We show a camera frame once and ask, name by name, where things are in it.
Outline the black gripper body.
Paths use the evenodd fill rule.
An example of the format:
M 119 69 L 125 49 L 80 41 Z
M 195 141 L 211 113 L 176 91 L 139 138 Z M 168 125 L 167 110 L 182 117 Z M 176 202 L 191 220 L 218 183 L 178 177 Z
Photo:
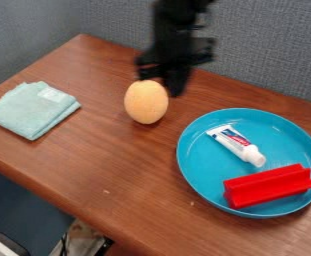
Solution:
M 187 80 L 194 65 L 212 59 L 211 38 L 195 38 L 200 15 L 208 12 L 215 0 L 156 0 L 152 14 L 154 41 L 135 58 L 140 80 Z

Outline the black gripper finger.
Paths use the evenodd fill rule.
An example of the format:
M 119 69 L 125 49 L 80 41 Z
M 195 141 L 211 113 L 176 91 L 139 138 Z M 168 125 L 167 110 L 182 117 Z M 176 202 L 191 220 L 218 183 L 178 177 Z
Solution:
M 178 97 L 183 94 L 186 84 L 191 74 L 190 66 L 174 66 L 164 73 L 164 85 L 168 88 L 170 95 Z

